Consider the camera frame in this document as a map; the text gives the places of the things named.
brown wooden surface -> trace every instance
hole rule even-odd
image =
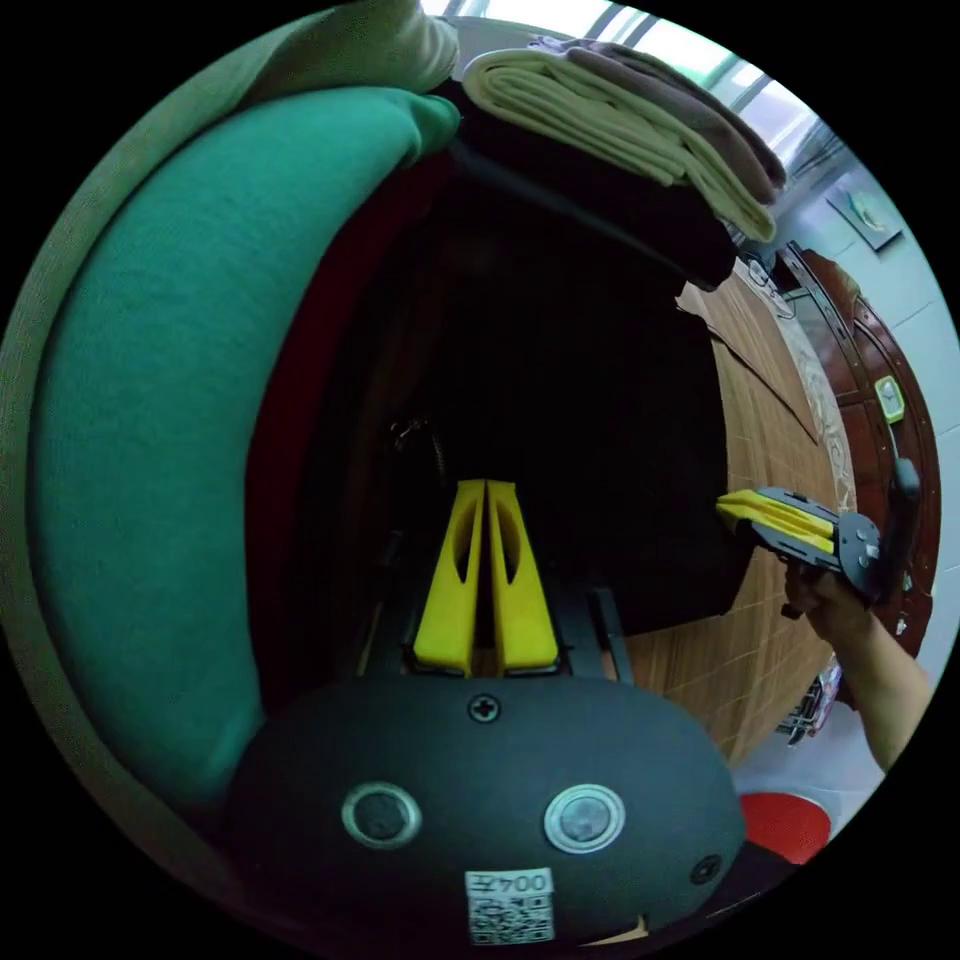
[[[736,275],[713,293],[687,287],[680,304],[724,338],[717,337],[714,356],[729,489],[783,486],[835,507],[828,456],[803,425],[803,411],[809,417],[806,395],[766,305]],[[752,361],[750,367],[727,339]],[[783,396],[794,397],[798,406],[802,398],[800,416]],[[830,656],[805,620],[780,616],[785,600],[782,565],[757,550],[728,613],[628,639],[638,685],[687,709],[733,763],[796,707]]]
[[[857,509],[882,530],[896,455],[909,458],[920,475],[920,519],[907,568],[912,589],[904,591],[901,585],[888,603],[875,608],[887,630],[916,656],[932,609],[930,590],[940,541],[940,470],[923,394],[893,334],[869,302],[856,294],[856,278],[851,285],[851,278],[831,260],[794,244],[778,251],[772,275],[782,290],[802,292],[792,303],[840,404],[853,458]],[[890,428],[873,386],[888,375],[896,378],[906,402],[903,420]]]

screw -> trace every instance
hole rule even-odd
[[[723,858],[715,853],[711,853],[709,857],[704,857],[690,871],[690,882],[695,883],[698,887],[704,883],[709,883],[720,872],[722,863]]]
[[[478,693],[467,704],[467,713],[477,723],[493,723],[500,716],[500,701],[488,693]]]

folded towel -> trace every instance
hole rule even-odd
[[[653,100],[678,120],[682,120],[688,127],[702,133],[739,174],[741,171],[736,162],[731,162],[721,147],[721,144],[729,144],[732,130],[732,133],[739,136],[753,153],[766,179],[775,189],[779,190],[786,183],[787,174],[783,164],[756,130],[744,123],[712,93],[704,90],[662,60],[619,43],[601,43],[599,40],[557,40],[554,37],[537,37],[531,40],[528,46],[545,53],[565,55],[573,63],[599,73],[600,76],[620,84],[638,96]],[[603,57],[610,64],[607,71],[616,69],[616,74],[601,72],[602,68],[597,63],[596,56]],[[624,74],[623,70],[628,70],[629,73]],[[675,93],[674,97],[668,98],[662,88],[658,91],[656,86],[644,82],[645,79],[659,81],[660,84],[671,88]],[[757,196],[757,199],[765,203],[769,202],[760,196]]]
[[[571,47],[564,56],[578,66],[589,70],[598,77],[644,100],[663,107],[667,113],[696,130],[703,138],[713,144],[717,153],[737,175],[740,182],[760,203],[770,204],[776,198],[776,191],[766,171],[750,149],[749,144],[720,114],[715,113],[706,104],[701,103],[685,90],[671,86],[659,77],[631,70],[616,60],[611,60],[592,50]]]
[[[471,61],[462,83],[488,113],[664,186],[689,182],[745,236],[773,239],[770,214],[713,146],[609,80],[539,50],[501,50]]]

folded beige towel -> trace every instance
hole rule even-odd
[[[565,56],[572,63],[585,67],[593,73],[599,73],[600,76],[618,86],[626,87],[632,93],[653,100],[688,127],[702,133],[728,162],[730,157],[724,154],[720,144],[730,149],[731,137],[742,138],[744,145],[752,151],[756,161],[763,168],[769,185],[779,189],[786,183],[787,174],[783,164],[756,130],[744,123],[741,117],[708,90],[704,90],[689,77],[684,76],[679,70],[674,70],[668,63],[664,63],[657,57],[619,43],[603,43],[600,40],[589,39],[557,40],[554,37],[537,37],[531,40],[528,46],[545,53]],[[603,59],[602,67],[597,57]],[[653,86],[656,83],[672,90],[672,96],[666,89],[658,90]],[[730,165],[738,176],[741,175],[741,171],[733,163]],[[760,196],[757,196],[757,199],[764,203],[768,202]]]
[[[447,79],[456,31],[418,0],[367,0],[280,27],[191,77],[97,164],[54,224],[0,343],[0,620],[27,693],[74,774],[135,842],[211,899],[243,908],[228,866],[112,757],[71,689],[37,602],[26,525],[27,434],[44,345],[87,254],[127,198],[238,109],[336,86],[422,93]]]
[[[773,239],[770,214],[707,140],[603,77],[538,50],[501,50],[471,61],[462,83],[488,113],[664,186],[689,182],[745,236]]]

white wall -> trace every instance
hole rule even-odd
[[[823,191],[829,186],[821,184],[778,222],[772,246],[795,240],[835,260],[860,284],[903,350],[930,410],[940,459],[942,519],[933,615],[917,659],[938,681],[960,627],[960,344],[933,271],[909,228],[874,252],[827,203]],[[817,737],[788,748],[784,737],[774,735],[735,772],[742,792],[784,790],[816,800],[835,831],[859,810],[881,776],[859,716],[842,704],[834,707]]]

